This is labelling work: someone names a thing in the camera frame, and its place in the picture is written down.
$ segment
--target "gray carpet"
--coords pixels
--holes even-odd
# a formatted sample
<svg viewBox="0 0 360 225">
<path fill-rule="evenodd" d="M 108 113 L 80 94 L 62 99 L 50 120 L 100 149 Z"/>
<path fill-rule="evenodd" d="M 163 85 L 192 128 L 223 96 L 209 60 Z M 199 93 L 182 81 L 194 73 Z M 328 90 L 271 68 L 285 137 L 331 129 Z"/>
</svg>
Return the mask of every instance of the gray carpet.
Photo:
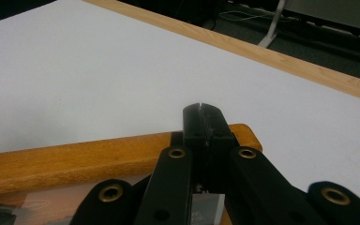
<svg viewBox="0 0 360 225">
<path fill-rule="evenodd" d="M 250 18 L 240 12 L 227 13 L 229 11 L 264 17 Z M 273 15 L 255 8 L 226 4 L 216 24 L 208 22 L 204 27 L 211 29 L 214 26 L 213 30 L 220 34 L 257 45 L 266 35 Z M 360 37 L 293 18 L 281 19 L 277 28 L 277 38 L 268 49 L 360 78 Z"/>
</svg>

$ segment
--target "white table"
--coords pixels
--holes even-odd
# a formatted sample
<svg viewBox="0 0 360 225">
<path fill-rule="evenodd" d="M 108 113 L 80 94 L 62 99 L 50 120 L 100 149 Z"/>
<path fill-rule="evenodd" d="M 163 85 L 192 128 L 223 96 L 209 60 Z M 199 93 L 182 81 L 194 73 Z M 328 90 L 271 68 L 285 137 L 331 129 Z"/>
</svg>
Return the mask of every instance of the white table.
<svg viewBox="0 0 360 225">
<path fill-rule="evenodd" d="M 79 0 L 0 22 L 0 152 L 179 130 L 195 102 L 249 125 L 296 187 L 360 196 L 359 97 Z"/>
</svg>

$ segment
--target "brass ring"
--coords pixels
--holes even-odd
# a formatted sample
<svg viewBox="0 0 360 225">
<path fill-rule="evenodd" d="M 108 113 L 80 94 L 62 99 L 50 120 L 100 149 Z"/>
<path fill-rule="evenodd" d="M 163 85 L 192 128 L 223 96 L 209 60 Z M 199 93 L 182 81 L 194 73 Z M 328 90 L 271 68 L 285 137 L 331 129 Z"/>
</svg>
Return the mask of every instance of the brass ring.
<svg viewBox="0 0 360 225">
<path fill-rule="evenodd" d="M 321 194 L 324 196 L 324 198 L 327 201 L 331 203 L 335 203 L 339 205 L 347 205 L 351 202 L 349 196 L 339 191 L 338 189 L 334 189 L 332 187 L 324 187 L 321 190 Z"/>
<path fill-rule="evenodd" d="M 104 187 L 98 194 L 98 198 L 104 203 L 111 203 L 118 200 L 124 190 L 120 185 L 114 184 Z"/>
<path fill-rule="evenodd" d="M 238 151 L 238 155 L 242 158 L 255 158 L 256 157 L 256 153 L 254 153 L 252 150 L 249 149 L 240 149 Z"/>
<path fill-rule="evenodd" d="M 169 151 L 169 156 L 171 158 L 182 158 L 186 155 L 186 152 L 181 148 L 174 148 Z"/>
</svg>

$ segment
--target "metal leg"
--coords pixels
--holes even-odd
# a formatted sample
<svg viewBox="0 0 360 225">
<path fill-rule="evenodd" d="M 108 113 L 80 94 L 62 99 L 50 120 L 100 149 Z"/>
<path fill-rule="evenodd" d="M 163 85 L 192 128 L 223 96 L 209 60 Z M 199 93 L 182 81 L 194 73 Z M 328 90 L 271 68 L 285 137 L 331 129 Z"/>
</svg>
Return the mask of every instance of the metal leg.
<svg viewBox="0 0 360 225">
<path fill-rule="evenodd" d="M 268 29 L 267 35 L 260 41 L 259 46 L 267 48 L 271 41 L 277 36 L 277 24 L 282 14 L 282 10 L 285 8 L 286 0 L 279 0 L 276 14 L 274 15 L 273 21 L 271 21 L 270 28 Z"/>
</svg>

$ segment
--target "table surface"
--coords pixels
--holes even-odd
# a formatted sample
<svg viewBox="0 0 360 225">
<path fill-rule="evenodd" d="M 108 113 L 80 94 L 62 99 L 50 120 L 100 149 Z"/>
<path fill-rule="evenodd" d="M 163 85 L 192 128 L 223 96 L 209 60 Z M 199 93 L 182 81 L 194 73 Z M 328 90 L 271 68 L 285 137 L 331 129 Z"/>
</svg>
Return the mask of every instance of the table surface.
<svg viewBox="0 0 360 225">
<path fill-rule="evenodd" d="M 182 109 L 205 102 L 249 125 L 296 187 L 360 196 L 359 79 L 93 3 L 105 8 L 59 0 L 0 21 L 0 152 L 179 130 Z"/>
</svg>

